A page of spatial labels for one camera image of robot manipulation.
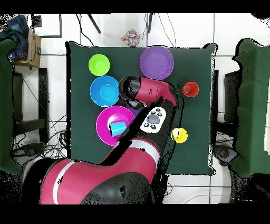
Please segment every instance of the button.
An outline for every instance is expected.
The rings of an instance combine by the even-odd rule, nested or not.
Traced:
[[[156,125],[159,124],[160,119],[157,115],[151,114],[147,117],[147,122]]]

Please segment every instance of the black border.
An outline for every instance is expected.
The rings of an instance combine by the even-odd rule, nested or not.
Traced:
[[[71,158],[71,50],[70,42],[65,42],[66,48],[66,155]]]

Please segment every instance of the green table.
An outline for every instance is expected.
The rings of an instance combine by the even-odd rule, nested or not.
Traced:
[[[95,130],[97,117],[104,107],[97,106],[90,98],[89,87],[96,76],[88,68],[89,59],[95,54],[104,54],[110,60],[108,76],[118,81],[125,76],[143,76],[139,59],[146,48],[87,48],[74,42],[66,42],[71,73],[71,157],[92,163],[101,162],[112,147],[101,141]],[[215,44],[203,49],[168,48],[174,58],[174,69],[164,81],[170,82],[181,93],[188,81],[198,83],[199,94],[185,98],[181,126],[187,130],[188,139],[177,144],[167,169],[168,174],[205,174],[214,171],[208,166],[209,113],[211,93],[211,59]],[[119,100],[117,105],[124,105]],[[177,111],[172,128],[178,127],[181,111]],[[165,152],[173,147],[168,138]]]

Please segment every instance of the blue cloth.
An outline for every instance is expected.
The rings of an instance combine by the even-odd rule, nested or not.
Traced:
[[[29,27],[24,15],[16,16],[7,22],[7,29],[0,33],[0,41],[12,39],[17,46],[12,49],[8,57],[11,60],[27,58]]]

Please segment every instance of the blue cup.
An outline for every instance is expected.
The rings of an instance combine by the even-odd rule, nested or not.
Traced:
[[[110,132],[111,132],[112,137],[121,135],[127,128],[125,122],[110,123],[109,127],[110,127]]]

